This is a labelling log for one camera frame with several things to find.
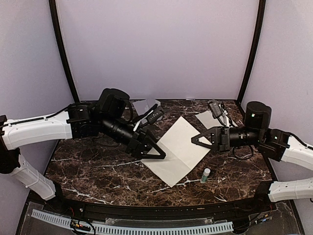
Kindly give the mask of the beige letter paper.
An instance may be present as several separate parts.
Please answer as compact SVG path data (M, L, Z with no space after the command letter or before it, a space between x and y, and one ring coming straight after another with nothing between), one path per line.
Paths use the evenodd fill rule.
M169 187L173 187L209 152L208 148L191 142L191 138L198 134L199 131L185 118L179 117L157 142L166 157L163 160L143 159L141 162Z

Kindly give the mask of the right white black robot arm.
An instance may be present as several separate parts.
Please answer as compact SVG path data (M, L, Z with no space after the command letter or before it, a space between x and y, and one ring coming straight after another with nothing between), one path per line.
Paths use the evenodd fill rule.
M242 127L215 126L192 137L191 142L217 152L234 152L237 147L248 146L277 162L312 170L312 145L293 133L270 129L271 112L272 109L264 103L251 101L246 105ZM288 182L264 181L256 189L249 207L253 212L261 212L268 202L312 198L312 178Z

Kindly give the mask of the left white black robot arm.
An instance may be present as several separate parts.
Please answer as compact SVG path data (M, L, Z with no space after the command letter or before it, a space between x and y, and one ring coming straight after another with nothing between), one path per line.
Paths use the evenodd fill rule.
M47 179L21 154L20 147L51 140L82 139L102 133L126 146L132 157L163 160L166 153L146 125L155 123L164 114L155 104L147 112L122 118L125 108L131 108L130 97L122 90L106 88L95 102L78 102L47 116L29 119L0 117L0 172L15 177L26 188L37 193L58 213L66 213L69 203L63 198L61 186Z

